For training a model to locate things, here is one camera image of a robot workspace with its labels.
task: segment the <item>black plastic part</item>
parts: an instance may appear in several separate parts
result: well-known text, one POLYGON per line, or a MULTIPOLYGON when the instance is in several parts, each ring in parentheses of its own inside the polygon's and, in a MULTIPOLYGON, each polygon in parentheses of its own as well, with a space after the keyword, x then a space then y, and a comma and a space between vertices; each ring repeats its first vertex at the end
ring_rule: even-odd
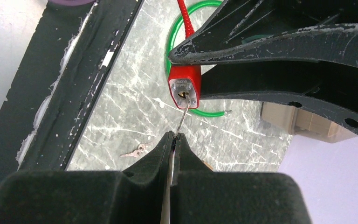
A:
POLYGON ((123 172, 12 175, 0 185, 0 223, 160 223, 173 149, 180 169, 171 186, 171 223, 310 223, 290 177, 213 173, 186 137, 174 139, 172 132, 123 172))
POLYGON ((294 102, 358 134, 358 0, 225 0, 169 58, 217 64, 201 99, 294 102))

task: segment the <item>tan box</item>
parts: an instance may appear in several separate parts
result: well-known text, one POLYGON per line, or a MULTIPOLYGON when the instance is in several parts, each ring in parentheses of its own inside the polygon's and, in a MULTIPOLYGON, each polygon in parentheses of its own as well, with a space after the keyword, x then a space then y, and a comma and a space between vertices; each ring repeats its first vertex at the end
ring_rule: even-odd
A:
POLYGON ((262 119, 284 129, 291 135, 298 134, 329 143, 357 136, 331 120, 294 106, 264 102, 262 119))

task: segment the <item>white paint residue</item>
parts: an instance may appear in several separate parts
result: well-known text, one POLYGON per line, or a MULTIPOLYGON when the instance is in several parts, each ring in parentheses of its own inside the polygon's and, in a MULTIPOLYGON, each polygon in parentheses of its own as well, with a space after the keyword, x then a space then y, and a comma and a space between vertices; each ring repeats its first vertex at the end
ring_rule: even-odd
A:
POLYGON ((353 31, 358 31, 358 23, 344 23, 340 24, 341 27, 337 28, 323 28, 327 25, 318 25, 318 26, 311 26, 299 29, 296 33, 300 34, 303 31, 322 31, 322 32, 336 32, 336 31, 343 31, 344 33, 351 33, 353 31))
POLYGON ((114 51, 108 51, 105 55, 105 58, 103 59, 102 61, 102 66, 108 66, 109 65, 109 62, 111 61, 111 59, 113 58, 113 54, 115 52, 114 51))
POLYGON ((29 146, 31 145, 32 140, 34 139, 34 136, 37 133, 37 130, 39 128, 39 125, 46 113, 47 107, 50 103, 51 100, 51 96, 54 94, 55 89, 58 85, 58 82, 61 79, 61 76, 63 74, 63 72, 65 71, 65 67, 68 64, 68 61, 70 59, 70 56, 73 53, 73 50, 75 49, 75 46, 79 40, 80 35, 82 34, 84 27, 86 26, 87 21, 89 20, 91 11, 93 11, 94 6, 98 5, 97 3, 95 3, 90 10, 90 13, 86 16, 86 18, 84 19, 84 21, 82 22, 81 27, 79 28, 79 33, 77 34, 77 36, 73 37, 69 42, 68 42, 68 47, 65 49, 65 54, 64 57, 61 60, 60 66, 61 66, 61 70, 60 70, 60 75, 58 76, 57 80, 55 82, 53 82, 50 86, 53 87, 53 90, 51 91, 51 95, 47 96, 44 101, 42 102, 41 106, 39 107, 38 111, 36 112, 35 118, 34 118, 34 130, 28 135, 28 137, 22 141, 21 143, 21 148, 20 150, 17 152, 17 156, 16 156, 16 160, 19 163, 18 168, 20 168, 20 165, 22 163, 22 161, 24 160, 25 154, 27 153, 29 146))
POLYGON ((160 104, 161 109, 165 107, 165 103, 160 98, 152 98, 152 99, 156 100, 160 104))
POLYGON ((226 131, 226 130, 224 130, 224 129, 221 129, 221 131, 222 131, 222 132, 225 132, 225 133, 227 133, 227 134, 230 134, 230 135, 232 135, 232 136, 234 136, 234 137, 237 137, 237 138, 239 138, 239 139, 241 139, 241 140, 243 140, 242 135, 236 135, 236 134, 234 134, 234 133, 232 133, 232 132, 229 132, 229 131, 226 131))
POLYGON ((51 99, 51 95, 46 97, 44 99, 44 101, 42 102, 42 104, 39 106, 39 109, 36 112, 35 119, 34 119, 34 128, 39 127, 39 124, 42 121, 44 112, 47 110, 47 106, 48 106, 48 104, 50 102, 50 99, 51 99))

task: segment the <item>green cable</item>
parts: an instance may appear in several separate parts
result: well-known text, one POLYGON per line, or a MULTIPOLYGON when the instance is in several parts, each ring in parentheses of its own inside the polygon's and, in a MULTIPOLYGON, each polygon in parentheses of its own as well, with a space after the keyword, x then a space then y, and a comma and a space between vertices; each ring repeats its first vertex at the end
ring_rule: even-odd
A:
MULTIPOLYGON (((218 7, 221 4, 221 1, 217 1, 217 0, 206 0, 206 1, 201 1, 198 2, 192 6, 190 6, 187 10, 189 12, 189 14, 192 14, 193 12, 197 11, 200 8, 203 7, 218 7)), ((180 16, 175 23, 172 26, 171 32, 169 33, 168 36, 168 42, 167 42, 167 46, 166 46, 166 52, 165 52, 165 68, 166 68, 166 75, 169 75, 169 71, 171 70, 171 62, 168 60, 168 53, 173 49, 174 44, 175 44, 175 40, 176 40, 176 36, 178 35, 179 32, 179 28, 180 26, 183 25, 183 17, 180 16)), ((226 114, 225 111, 219 111, 219 112, 205 112, 205 111, 200 111, 197 109, 194 110, 190 110, 190 112, 202 116, 202 117, 208 117, 208 118, 216 118, 216 117, 221 117, 224 114, 226 114)))

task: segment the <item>small key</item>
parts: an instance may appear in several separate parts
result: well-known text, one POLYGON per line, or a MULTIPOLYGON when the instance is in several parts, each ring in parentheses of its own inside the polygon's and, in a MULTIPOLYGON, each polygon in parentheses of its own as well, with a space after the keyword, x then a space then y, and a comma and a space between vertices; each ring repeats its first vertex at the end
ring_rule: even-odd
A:
POLYGON ((145 151, 146 147, 148 147, 148 145, 151 144, 152 142, 153 141, 151 141, 149 143, 141 143, 138 145, 137 149, 135 149, 133 152, 122 154, 122 155, 120 155, 120 157, 132 156, 132 157, 137 158, 145 151))
POLYGON ((121 154, 120 157, 125 157, 125 156, 132 156, 137 158, 138 156, 140 156, 143 153, 143 150, 139 150, 139 149, 135 149, 133 152, 131 153, 126 153, 126 154, 121 154))
POLYGON ((153 142, 154 141, 151 141, 149 143, 141 143, 141 144, 138 145, 137 149, 141 150, 143 152, 153 142))

